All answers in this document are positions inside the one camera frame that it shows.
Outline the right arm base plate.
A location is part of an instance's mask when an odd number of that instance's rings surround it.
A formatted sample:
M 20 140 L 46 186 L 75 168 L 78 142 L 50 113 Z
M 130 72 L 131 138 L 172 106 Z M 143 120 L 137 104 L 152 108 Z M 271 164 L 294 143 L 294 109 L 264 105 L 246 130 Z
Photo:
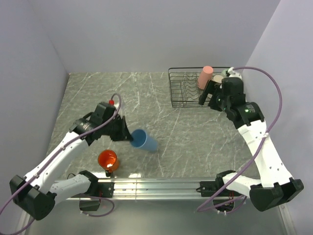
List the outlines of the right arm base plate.
M 219 188 L 221 184 L 216 181 L 201 181 L 200 187 L 196 189 L 196 192 L 201 194 L 201 197 L 211 197 Z M 223 205 L 213 208 L 216 212 L 223 212 L 224 214 L 235 211 L 235 202 L 228 203 L 229 200 L 234 199 L 237 196 L 241 196 L 239 193 L 224 189 L 219 195 L 219 197 L 226 197 L 225 200 L 216 200 L 212 201 L 213 206 L 216 206 L 220 203 Z

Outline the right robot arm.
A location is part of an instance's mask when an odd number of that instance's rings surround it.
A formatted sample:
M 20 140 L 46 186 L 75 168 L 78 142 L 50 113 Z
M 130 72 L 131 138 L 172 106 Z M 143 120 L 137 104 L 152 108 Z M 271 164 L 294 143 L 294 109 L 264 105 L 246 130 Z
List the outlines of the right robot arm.
M 243 81 L 238 77 L 224 78 L 221 83 L 208 81 L 199 98 L 200 105 L 209 94 L 208 106 L 226 113 L 253 156 L 239 172 L 230 170 L 217 175 L 216 192 L 197 210 L 206 211 L 206 204 L 231 191 L 249 198 L 261 212 L 291 201 L 304 185 L 293 178 L 279 157 L 260 107 L 246 101 Z

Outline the salmon pink plastic cup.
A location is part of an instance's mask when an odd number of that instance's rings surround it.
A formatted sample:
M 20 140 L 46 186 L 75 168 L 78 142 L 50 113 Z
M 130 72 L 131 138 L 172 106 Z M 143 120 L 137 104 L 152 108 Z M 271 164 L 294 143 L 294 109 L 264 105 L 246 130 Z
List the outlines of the salmon pink plastic cup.
M 204 66 L 200 75 L 198 76 L 198 88 L 204 90 L 206 84 L 211 80 L 214 69 L 211 66 Z

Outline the blue plastic cup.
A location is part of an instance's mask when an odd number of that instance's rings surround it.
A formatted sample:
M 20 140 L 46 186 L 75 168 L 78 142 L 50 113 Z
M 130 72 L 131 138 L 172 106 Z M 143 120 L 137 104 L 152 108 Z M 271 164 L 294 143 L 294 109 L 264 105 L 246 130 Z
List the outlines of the blue plastic cup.
M 136 129 L 131 133 L 133 140 L 130 142 L 132 147 L 145 151 L 157 151 L 158 143 L 145 130 Z

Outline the small light green cup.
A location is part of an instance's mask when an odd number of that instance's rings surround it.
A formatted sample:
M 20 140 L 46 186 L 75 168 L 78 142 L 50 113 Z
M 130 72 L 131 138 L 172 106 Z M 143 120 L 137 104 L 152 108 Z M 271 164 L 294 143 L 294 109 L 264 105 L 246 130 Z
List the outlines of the small light green cup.
M 228 77 L 228 70 L 223 70 L 223 71 L 221 72 L 221 76 L 223 76 L 223 77 Z

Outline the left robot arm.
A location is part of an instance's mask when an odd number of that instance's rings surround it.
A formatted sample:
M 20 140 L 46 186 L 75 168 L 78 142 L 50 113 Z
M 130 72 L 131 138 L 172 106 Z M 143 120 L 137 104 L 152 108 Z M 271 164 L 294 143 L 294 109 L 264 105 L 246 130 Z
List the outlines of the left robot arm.
M 76 120 L 59 145 L 25 176 L 14 176 L 9 185 L 13 202 L 35 220 L 45 218 L 58 203 L 85 194 L 99 196 L 98 178 L 87 170 L 56 183 L 69 164 L 102 136 L 112 141 L 132 141 L 127 128 L 124 104 L 100 102 L 94 112 Z

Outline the beige plastic cup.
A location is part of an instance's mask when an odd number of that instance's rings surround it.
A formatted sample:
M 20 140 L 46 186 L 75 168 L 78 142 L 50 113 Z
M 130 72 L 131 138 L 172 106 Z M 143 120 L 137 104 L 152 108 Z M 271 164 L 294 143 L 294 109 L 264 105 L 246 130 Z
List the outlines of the beige plastic cup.
M 220 89 L 222 80 L 224 77 L 222 75 L 215 75 L 208 83 L 208 93 L 213 95 L 215 91 Z

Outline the orange glass mug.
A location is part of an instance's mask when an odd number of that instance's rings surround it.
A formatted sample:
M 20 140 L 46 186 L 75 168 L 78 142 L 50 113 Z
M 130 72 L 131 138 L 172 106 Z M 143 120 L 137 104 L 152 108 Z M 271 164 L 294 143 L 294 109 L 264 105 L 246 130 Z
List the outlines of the orange glass mug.
M 98 164 L 105 170 L 106 177 L 111 177 L 120 165 L 116 153 L 110 149 L 102 151 L 97 160 Z

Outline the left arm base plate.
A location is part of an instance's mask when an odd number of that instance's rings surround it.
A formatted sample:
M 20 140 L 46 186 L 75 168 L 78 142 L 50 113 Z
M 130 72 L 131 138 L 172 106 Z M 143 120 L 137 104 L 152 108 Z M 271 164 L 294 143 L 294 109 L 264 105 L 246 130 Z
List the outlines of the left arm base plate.
M 111 200 L 113 196 L 114 183 L 92 183 L 90 188 L 84 192 L 74 196 L 79 199 L 79 210 L 82 214 L 90 217 L 103 217 L 113 212 L 115 208 L 114 202 Z M 111 208 L 104 214 L 90 214 L 100 209 L 102 202 L 108 202 Z

